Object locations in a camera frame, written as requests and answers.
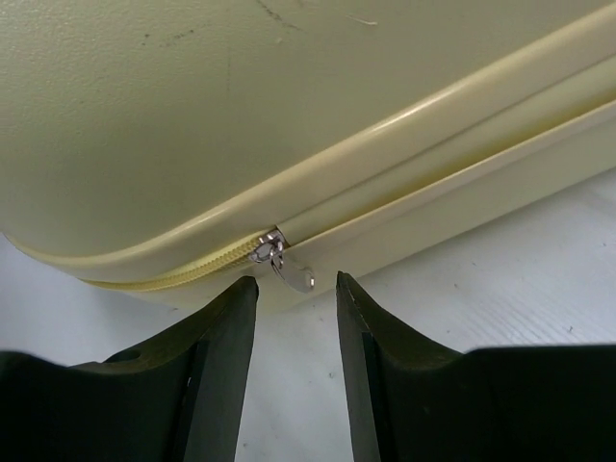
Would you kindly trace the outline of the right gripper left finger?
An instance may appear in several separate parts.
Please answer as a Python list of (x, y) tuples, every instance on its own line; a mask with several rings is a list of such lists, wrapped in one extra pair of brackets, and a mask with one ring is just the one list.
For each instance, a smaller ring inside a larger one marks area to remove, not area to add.
[(254, 342), (257, 282), (105, 361), (1, 355), (5, 461), (231, 461)]

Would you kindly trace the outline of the yellow hard-shell suitcase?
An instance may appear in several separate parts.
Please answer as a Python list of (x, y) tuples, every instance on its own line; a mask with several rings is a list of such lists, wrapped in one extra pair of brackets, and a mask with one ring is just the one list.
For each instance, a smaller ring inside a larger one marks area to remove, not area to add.
[(101, 289), (278, 311), (614, 166), (611, 1), (1, 5), (1, 230)]

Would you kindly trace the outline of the silver zipper pull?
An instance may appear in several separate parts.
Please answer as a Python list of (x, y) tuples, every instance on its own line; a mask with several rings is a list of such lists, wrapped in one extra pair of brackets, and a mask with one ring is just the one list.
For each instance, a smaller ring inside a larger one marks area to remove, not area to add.
[(287, 241), (280, 230), (271, 230), (258, 238), (248, 258), (256, 264), (268, 263), (288, 287), (296, 292), (309, 294), (316, 285), (314, 273), (309, 267), (301, 267), (287, 256), (286, 244)]

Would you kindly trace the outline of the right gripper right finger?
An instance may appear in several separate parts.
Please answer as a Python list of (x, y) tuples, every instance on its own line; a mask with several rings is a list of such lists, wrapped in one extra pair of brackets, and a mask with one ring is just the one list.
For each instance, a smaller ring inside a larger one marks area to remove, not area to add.
[(615, 348), (509, 346), (462, 353), (336, 284), (357, 461), (611, 461)]

